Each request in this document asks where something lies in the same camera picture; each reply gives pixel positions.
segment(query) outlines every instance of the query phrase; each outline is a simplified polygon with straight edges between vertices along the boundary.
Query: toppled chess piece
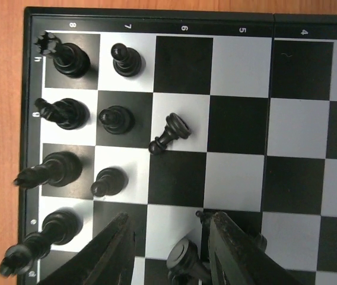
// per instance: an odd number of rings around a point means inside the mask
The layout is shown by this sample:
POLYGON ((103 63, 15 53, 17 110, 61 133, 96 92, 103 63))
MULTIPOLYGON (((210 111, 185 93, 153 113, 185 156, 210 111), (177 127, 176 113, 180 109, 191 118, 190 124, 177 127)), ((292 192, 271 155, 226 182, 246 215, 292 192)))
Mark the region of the toppled chess piece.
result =
POLYGON ((44 31, 34 41, 37 51, 52 58, 54 67, 71 78, 82 77, 91 66, 88 55, 74 43, 62 43, 53 33, 44 31))
POLYGON ((198 257, 198 247, 186 238, 180 240, 171 250, 166 266, 170 271, 169 278, 176 277, 178 279, 180 276, 189 276, 201 280, 203 284, 208 284, 211 281, 210 270, 203 265, 198 257))
POLYGON ((113 58, 113 67, 121 76, 131 77, 140 72, 142 60, 135 49, 117 43, 112 46, 110 54, 113 58))
POLYGON ((134 125, 133 114, 125 107, 110 106, 98 114, 98 120, 110 134, 124 134, 134 125))
POLYGON ((40 117, 56 123, 60 128, 71 130, 83 126, 89 118, 89 110, 83 103, 65 98, 54 102, 48 103, 45 99, 38 98, 34 102, 37 107, 40 117))
POLYGON ((81 172, 80 159, 74 153, 60 151, 46 156, 42 164, 22 170, 13 184, 26 189, 46 183, 62 187, 77 180, 81 172))
POLYGON ((175 113, 171 113, 166 117, 167 125, 164 127, 164 132, 160 137, 155 137, 155 140, 149 144, 149 152, 151 154, 160 154, 166 150, 167 145, 173 140, 179 138, 187 139, 191 130, 187 124, 175 113))
POLYGON ((114 196, 125 188, 126 184, 127 177, 120 169, 108 167, 98 173, 91 186, 91 192, 96 197, 114 196))
POLYGON ((22 275, 28 272, 34 261, 46 257, 51 245, 69 243, 82 229, 82 217, 71 209, 56 210, 44 218, 42 232, 26 236, 24 242, 11 246, 0 264, 0 275, 22 275))

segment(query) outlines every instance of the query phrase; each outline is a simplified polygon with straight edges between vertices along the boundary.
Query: chessboard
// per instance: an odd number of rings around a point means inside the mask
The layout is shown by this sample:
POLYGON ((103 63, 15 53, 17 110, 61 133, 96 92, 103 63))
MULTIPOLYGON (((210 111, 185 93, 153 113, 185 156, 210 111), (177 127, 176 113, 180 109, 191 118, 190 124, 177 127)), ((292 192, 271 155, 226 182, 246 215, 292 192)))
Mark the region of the chessboard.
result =
POLYGON ((337 16, 29 7, 24 26, 20 170, 70 151, 82 172, 65 186, 20 189, 20 240, 61 207, 83 225, 19 284, 46 278, 122 211, 136 222, 132 284, 168 284, 166 259, 181 238, 207 263, 198 210, 262 232, 268 256, 303 284, 337 284, 337 16), (80 47, 88 71, 59 72, 35 45, 44 32, 80 47), (140 55, 133 76, 116 71, 117 43, 117 55, 140 55), (82 103, 85 124, 41 118, 41 98, 82 103), (99 114, 110 106, 131 112, 128 132, 105 130, 99 114), (172 113, 191 134, 151 154, 172 113), (95 196, 108 167, 127 184, 95 196))

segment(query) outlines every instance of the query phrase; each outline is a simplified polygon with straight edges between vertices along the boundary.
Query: wooden table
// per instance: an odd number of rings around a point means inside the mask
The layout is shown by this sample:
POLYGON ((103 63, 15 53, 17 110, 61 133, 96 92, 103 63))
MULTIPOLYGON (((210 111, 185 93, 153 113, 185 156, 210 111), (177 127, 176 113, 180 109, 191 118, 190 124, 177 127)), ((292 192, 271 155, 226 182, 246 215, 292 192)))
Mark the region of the wooden table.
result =
MULTIPOLYGON (((26 6, 337 14, 337 0, 0 0, 0 262, 17 242, 23 9, 26 6)), ((15 278, 0 278, 15 284, 15 278)))

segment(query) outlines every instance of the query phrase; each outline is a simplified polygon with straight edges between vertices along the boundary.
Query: black pawn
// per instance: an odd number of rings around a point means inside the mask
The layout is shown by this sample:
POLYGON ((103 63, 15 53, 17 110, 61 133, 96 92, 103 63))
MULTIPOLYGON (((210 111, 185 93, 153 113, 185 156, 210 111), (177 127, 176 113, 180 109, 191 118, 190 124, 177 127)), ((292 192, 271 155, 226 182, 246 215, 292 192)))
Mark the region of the black pawn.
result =
POLYGON ((198 247, 190 240, 180 240, 168 255, 166 266, 173 276, 189 275, 203 284, 211 282, 211 272, 198 257, 198 247))
POLYGON ((113 58, 113 67, 121 76, 131 77, 141 70, 141 56, 135 49, 117 43, 112 46, 110 54, 113 58))
POLYGON ((149 152, 151 154, 160 154, 166 148, 167 144, 179 138, 187 139, 191 130, 187 124, 175 113, 171 113, 166 117, 167 125, 164 127, 164 132, 160 137, 155 137, 155 140, 149 144, 149 152))
POLYGON ((60 151, 46 156, 42 164, 22 170, 13 183, 26 189, 46 183, 62 187, 77 180, 81 171, 82 163, 74 153, 60 151))
POLYGON ((28 272, 35 260, 46 257, 51 245, 65 245, 82 229, 82 220, 69 209, 50 213, 43 220, 42 232, 29 234, 24 242, 11 246, 0 264, 0 275, 21 275, 28 272))
POLYGON ((73 43, 62 43, 54 34, 44 31, 34 42, 37 51, 52 58, 56 70, 71 78, 82 77, 91 66, 88 55, 73 43))
POLYGON ((62 99, 53 104, 38 98, 34 105, 41 118, 54 122, 66 130, 80 128, 89 118, 88 108, 83 103, 71 98, 62 99))
POLYGON ((133 115, 127 108, 111 106, 98 114, 98 120, 110 134, 124 134, 133 127, 133 115))
POLYGON ((114 167, 105 168, 100 171, 96 181, 91 186, 91 192, 96 197, 114 196, 118 194, 127 184, 126 175, 114 167))

